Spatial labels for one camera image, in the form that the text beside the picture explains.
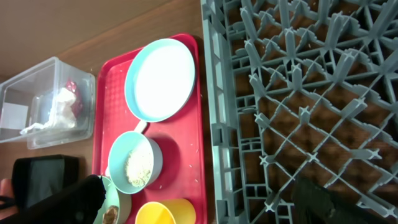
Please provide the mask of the light blue rice bowl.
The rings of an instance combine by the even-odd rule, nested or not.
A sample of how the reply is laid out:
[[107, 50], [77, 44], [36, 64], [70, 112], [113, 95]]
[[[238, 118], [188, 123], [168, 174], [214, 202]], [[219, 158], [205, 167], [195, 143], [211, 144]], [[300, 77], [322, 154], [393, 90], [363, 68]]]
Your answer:
[[159, 145], [134, 131], [121, 134], [113, 142], [108, 157], [109, 176], [124, 194], [136, 194], [155, 182], [162, 166]]

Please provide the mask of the clear plastic bin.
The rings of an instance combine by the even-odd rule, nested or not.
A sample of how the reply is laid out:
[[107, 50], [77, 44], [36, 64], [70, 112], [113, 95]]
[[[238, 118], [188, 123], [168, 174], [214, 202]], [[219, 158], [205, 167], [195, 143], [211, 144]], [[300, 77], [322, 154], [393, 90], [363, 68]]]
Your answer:
[[[70, 129], [34, 129], [19, 132], [34, 123], [46, 123], [55, 97], [71, 79], [79, 87], [83, 110]], [[96, 83], [94, 75], [51, 57], [1, 84], [1, 142], [25, 141], [39, 149], [88, 139], [93, 134]]]

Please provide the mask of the large light blue plate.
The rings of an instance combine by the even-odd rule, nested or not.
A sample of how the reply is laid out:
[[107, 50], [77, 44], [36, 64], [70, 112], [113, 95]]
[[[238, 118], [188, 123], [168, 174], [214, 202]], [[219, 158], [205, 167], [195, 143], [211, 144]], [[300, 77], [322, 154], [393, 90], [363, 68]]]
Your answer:
[[156, 40], [129, 66], [124, 85], [127, 107], [140, 120], [166, 120], [186, 104], [195, 80], [195, 61], [188, 47], [175, 39]]

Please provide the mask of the red serving tray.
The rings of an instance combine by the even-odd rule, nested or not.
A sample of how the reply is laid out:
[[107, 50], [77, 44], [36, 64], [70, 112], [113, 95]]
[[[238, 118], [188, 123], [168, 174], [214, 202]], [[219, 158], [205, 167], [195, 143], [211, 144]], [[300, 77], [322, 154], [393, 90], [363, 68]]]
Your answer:
[[[132, 208], [127, 223], [135, 222], [136, 213], [143, 204], [174, 198], [189, 200], [196, 211], [196, 222], [207, 222], [199, 48], [190, 34], [176, 34], [173, 38], [184, 43], [193, 55], [195, 87], [177, 114], [148, 125], [145, 134], [160, 146], [164, 163], [158, 179], [131, 196]], [[108, 60], [99, 72], [92, 162], [92, 172], [96, 175], [105, 174], [109, 152], [117, 137], [133, 130], [139, 122], [124, 99], [126, 74], [139, 51], [132, 50]]]

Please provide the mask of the pile of white rice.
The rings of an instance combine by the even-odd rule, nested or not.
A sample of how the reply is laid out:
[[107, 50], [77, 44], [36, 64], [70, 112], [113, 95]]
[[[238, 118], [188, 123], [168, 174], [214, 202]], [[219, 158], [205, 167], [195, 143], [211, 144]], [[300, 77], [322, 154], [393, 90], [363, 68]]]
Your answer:
[[134, 187], [143, 187], [152, 175], [153, 155], [149, 151], [137, 149], [131, 151], [126, 159], [125, 174], [127, 181]]

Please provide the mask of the grey dishwasher rack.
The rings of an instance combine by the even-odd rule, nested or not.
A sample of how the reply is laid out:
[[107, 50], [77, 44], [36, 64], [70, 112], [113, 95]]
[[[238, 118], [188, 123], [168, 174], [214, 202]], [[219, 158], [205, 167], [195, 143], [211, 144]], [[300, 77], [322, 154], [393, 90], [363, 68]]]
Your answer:
[[295, 223], [305, 176], [397, 222], [397, 1], [202, 1], [217, 223]]

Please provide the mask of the black waste tray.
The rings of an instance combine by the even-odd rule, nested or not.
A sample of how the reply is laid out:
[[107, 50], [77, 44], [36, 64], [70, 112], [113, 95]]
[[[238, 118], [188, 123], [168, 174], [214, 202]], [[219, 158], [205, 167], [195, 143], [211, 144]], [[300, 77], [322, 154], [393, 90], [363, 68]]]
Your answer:
[[17, 208], [25, 210], [73, 185], [79, 172], [78, 157], [57, 154], [17, 159], [11, 178]]

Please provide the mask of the brown food scrap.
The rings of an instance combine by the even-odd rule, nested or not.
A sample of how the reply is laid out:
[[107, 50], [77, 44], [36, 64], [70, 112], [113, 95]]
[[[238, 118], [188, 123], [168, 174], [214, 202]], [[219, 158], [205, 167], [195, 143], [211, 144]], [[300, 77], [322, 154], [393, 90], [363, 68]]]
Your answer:
[[103, 214], [102, 224], [116, 224], [119, 215], [119, 207], [110, 206]]

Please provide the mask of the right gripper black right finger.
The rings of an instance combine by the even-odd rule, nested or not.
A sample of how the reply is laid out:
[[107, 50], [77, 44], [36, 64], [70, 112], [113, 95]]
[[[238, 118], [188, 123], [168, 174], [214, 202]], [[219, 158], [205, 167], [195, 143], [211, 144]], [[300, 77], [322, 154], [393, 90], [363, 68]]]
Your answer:
[[380, 224], [381, 219], [344, 201], [305, 177], [295, 181], [292, 193], [298, 222], [304, 224]]

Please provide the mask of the yellow plastic cup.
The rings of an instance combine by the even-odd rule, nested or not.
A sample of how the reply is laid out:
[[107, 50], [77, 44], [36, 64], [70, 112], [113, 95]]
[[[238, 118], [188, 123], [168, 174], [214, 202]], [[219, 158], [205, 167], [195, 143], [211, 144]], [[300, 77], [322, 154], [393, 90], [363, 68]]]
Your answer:
[[135, 224], [195, 224], [196, 211], [184, 198], [147, 202], [137, 212]]

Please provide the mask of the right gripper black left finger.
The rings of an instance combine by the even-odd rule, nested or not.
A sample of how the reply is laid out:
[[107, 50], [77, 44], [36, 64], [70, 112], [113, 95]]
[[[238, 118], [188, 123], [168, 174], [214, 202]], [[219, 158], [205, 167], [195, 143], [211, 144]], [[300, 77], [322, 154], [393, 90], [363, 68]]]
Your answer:
[[[97, 175], [73, 184], [39, 203], [5, 218], [1, 223], [93, 223], [105, 200]], [[16, 206], [14, 198], [1, 196], [1, 210]]]

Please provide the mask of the mint green bowl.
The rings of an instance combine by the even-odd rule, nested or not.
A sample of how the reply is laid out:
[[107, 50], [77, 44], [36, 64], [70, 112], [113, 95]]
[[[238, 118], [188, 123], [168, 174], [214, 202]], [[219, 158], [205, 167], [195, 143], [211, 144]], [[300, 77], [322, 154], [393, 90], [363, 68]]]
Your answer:
[[109, 177], [99, 175], [99, 178], [103, 182], [106, 193], [105, 200], [98, 210], [98, 214], [93, 223], [101, 224], [103, 214], [112, 205], [119, 207], [119, 215], [116, 224], [125, 223], [131, 212], [131, 196], [120, 192]]

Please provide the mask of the white paper napkin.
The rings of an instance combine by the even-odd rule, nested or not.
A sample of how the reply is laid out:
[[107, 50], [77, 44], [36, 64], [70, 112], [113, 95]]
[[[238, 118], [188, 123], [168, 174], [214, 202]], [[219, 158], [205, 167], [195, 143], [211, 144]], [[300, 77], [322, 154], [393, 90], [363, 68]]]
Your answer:
[[55, 97], [56, 106], [50, 109], [49, 120], [44, 123], [34, 123], [19, 132], [21, 135], [28, 134], [29, 131], [34, 129], [70, 129], [74, 128], [77, 124], [75, 115], [72, 112], [71, 105], [75, 101], [75, 96], [66, 88], [61, 88], [58, 95]]

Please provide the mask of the red wrapper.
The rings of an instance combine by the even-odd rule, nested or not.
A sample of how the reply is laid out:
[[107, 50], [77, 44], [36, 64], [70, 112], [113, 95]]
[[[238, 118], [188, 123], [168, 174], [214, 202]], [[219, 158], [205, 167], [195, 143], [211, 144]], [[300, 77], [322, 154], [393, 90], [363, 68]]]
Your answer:
[[72, 109], [73, 114], [75, 115], [75, 118], [78, 118], [80, 113], [83, 110], [83, 100], [82, 100], [82, 97], [80, 94], [79, 87], [76, 84], [76, 82], [72, 81], [71, 79], [68, 79], [65, 87], [68, 91], [72, 92], [73, 95], [75, 96], [75, 101], [71, 105], [71, 109]]

